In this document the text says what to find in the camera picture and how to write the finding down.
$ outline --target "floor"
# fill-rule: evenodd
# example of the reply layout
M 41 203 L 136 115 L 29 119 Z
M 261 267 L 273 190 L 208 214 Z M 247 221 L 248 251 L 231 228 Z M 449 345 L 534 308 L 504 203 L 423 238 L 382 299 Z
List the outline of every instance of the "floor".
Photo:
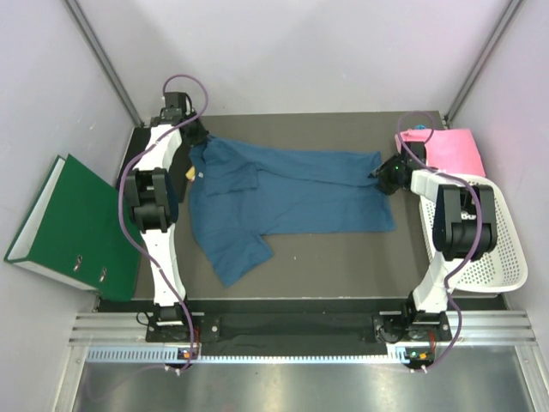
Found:
M 88 364 L 101 397 L 142 365 Z M 427 375 L 401 365 L 197 365 L 176 378 L 148 370 L 74 411 L 534 411 L 514 348 L 456 348 Z
M 274 114 L 205 117 L 215 136 L 274 148 L 380 150 L 395 152 L 401 112 Z M 433 115 L 440 119 L 438 112 Z M 424 124 L 412 118 L 405 124 Z M 193 299 L 403 297 L 428 267 L 419 219 L 419 200 L 399 191 L 390 198 L 397 229 L 390 233 L 273 235 L 265 239 L 274 257 L 230 288 L 216 277 L 192 237 L 187 203 L 180 205 L 175 242 L 179 271 Z M 152 299 L 150 267 L 142 259 L 136 299 Z

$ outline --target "pink object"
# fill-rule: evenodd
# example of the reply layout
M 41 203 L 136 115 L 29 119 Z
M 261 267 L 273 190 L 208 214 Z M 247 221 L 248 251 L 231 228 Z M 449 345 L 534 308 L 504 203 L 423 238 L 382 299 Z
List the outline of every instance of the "pink object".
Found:
M 402 138 L 405 142 L 424 142 L 431 129 L 406 130 Z M 401 143 L 395 136 L 396 148 L 401 151 Z M 473 174 L 486 176 L 479 150 L 469 129 L 435 130 L 431 140 L 425 145 L 427 166 L 436 167 L 447 173 Z

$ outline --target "gray table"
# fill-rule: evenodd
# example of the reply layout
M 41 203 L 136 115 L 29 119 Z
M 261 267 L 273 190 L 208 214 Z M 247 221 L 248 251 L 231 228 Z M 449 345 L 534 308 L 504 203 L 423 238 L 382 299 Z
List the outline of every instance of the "gray table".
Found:
M 433 113 L 440 119 L 438 112 Z M 272 148 L 380 150 L 395 152 L 401 112 L 274 114 L 205 117 L 215 136 Z M 411 119 L 413 127 L 425 119 Z M 442 122 L 437 122 L 442 129 Z M 175 242 L 178 265 L 192 299 L 403 297 L 428 267 L 419 219 L 419 199 L 399 191 L 390 198 L 396 230 L 390 233 L 331 233 L 266 236 L 274 257 L 225 288 L 190 231 L 188 204 L 179 208 Z M 142 259 L 136 299 L 152 299 L 148 261 Z

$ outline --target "perforated basket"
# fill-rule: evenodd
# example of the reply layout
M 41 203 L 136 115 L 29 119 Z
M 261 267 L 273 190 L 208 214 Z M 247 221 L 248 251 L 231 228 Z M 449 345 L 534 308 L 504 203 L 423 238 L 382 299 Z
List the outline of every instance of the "perforated basket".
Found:
M 496 199 L 498 243 L 491 253 L 486 253 L 466 269 L 456 288 L 478 293 L 502 293 L 518 289 L 528 277 L 528 266 L 522 252 L 504 195 L 491 180 L 479 176 L 459 175 L 472 184 L 490 185 Z M 432 224 L 435 218 L 435 203 L 421 198 L 419 203 L 421 225 L 429 261 L 435 253 L 432 243 Z

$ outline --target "yellow object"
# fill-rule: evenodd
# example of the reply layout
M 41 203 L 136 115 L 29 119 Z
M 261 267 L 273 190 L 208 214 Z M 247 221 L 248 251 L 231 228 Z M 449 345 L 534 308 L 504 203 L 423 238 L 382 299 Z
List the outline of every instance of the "yellow object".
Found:
M 195 167 L 193 166 L 187 171 L 187 173 L 185 174 L 185 177 L 188 180 L 190 180 L 191 182 L 194 182 L 195 181 L 195 173 L 196 173 Z

